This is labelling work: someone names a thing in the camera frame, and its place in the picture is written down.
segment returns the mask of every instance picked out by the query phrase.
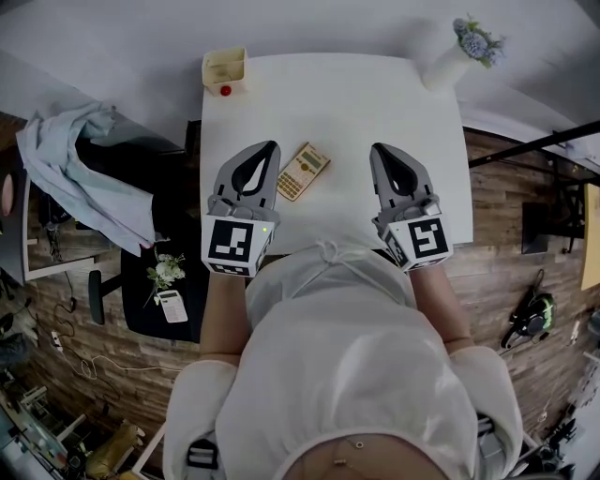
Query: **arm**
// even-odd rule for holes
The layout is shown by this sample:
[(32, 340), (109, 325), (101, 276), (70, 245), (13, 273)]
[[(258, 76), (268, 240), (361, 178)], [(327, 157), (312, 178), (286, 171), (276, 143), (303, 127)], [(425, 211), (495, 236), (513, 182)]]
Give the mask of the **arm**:
[(249, 336), (245, 279), (211, 274), (200, 335), (201, 359), (237, 366)]
[(416, 305), (436, 329), (448, 353), (474, 345), (465, 310), (441, 265), (410, 273)]

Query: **white table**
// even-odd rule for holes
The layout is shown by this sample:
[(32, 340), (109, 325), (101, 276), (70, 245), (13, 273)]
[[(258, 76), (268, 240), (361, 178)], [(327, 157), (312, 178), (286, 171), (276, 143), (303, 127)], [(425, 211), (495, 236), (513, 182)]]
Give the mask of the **white table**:
[(448, 216), (453, 243), (473, 240), (467, 150), (453, 92), (433, 94), (412, 61), (351, 53), (250, 58), (247, 92), (204, 90), (200, 153), (206, 213), (221, 165), (254, 143), (274, 140), (281, 166), (305, 142), (332, 159), (296, 202), (277, 195), (281, 224), (269, 254), (334, 236), (382, 248), (371, 219), (380, 211), (369, 152), (390, 143), (423, 163)]

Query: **person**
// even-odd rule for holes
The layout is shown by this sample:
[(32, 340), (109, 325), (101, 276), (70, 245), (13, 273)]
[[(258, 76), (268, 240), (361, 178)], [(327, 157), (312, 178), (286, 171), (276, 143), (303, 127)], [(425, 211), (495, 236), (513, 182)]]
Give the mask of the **person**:
[(443, 267), (407, 276), (373, 251), (318, 244), (247, 289), (211, 275), (200, 359), (167, 411), (165, 478), (504, 478), (523, 435), (514, 388), (473, 343)]

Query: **floor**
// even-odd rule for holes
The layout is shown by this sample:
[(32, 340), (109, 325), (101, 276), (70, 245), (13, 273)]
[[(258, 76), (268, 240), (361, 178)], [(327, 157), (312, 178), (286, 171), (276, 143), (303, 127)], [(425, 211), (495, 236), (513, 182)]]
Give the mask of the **floor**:
[[(470, 158), (507, 147), (502, 140), (465, 133)], [(532, 165), (548, 167), (537, 154), (522, 158)], [(198, 174), (198, 152), (190, 161), (190, 175)], [(593, 349), (585, 329), (588, 311), (600, 306), (600, 288), (581, 292), (578, 288), (581, 244), (576, 242), (570, 255), (562, 254), (566, 239), (553, 238), (546, 254), (521, 256), (521, 204), (526, 201), (551, 200), (551, 176), (518, 169), (512, 165), (491, 164), (471, 170), (474, 219), (474, 242), (460, 246), (445, 267), (461, 302), (472, 320), (475, 341), (498, 349), (499, 340), (508, 327), (508, 316), (520, 296), (534, 280), (538, 269), (546, 270), (544, 290), (551, 292), (558, 305), (557, 327), (538, 345), (528, 344), (506, 354), (517, 391), (525, 428), (530, 434), (544, 436), (556, 421), (569, 393), (585, 366), (583, 351)], [(198, 205), (190, 208), (198, 212)], [(106, 250), (108, 242), (95, 232), (77, 232), (61, 228), (61, 250), (65, 259)], [(31, 247), (34, 263), (47, 263), (49, 249), (39, 229), (31, 235), (39, 245)], [(105, 278), (118, 273), (118, 252), (110, 251), (101, 264)], [(57, 306), (68, 304), (71, 296), (64, 274), (30, 282), (19, 291), (17, 304), (33, 298), (31, 312), (38, 316), (38, 345), (32, 348), (30, 362), (20, 369), (28, 384), (47, 385), (50, 396), (73, 416), (88, 413), (100, 428), (111, 429), (123, 418), (137, 424), (149, 435), (160, 427), (169, 401), (176, 372), (168, 370), (124, 371), (105, 359), (97, 359), (97, 379), (81, 375), (81, 358), (106, 355), (122, 367), (161, 366), (183, 368), (198, 356), (198, 346), (142, 337), (130, 332), (121, 309), (121, 293), (105, 297), (107, 322), (91, 322), (87, 302), (88, 271), (70, 272), (77, 309), (67, 313)], [(0, 300), (0, 315), (15, 311), (16, 304)], [(27, 312), (19, 315), (27, 322)], [(573, 325), (582, 320), (579, 340), (569, 346)], [(47, 332), (57, 330), (68, 347), (61, 356), (51, 346)], [(547, 419), (538, 422), (547, 409)], [(156, 454), (151, 463), (159, 465)]]

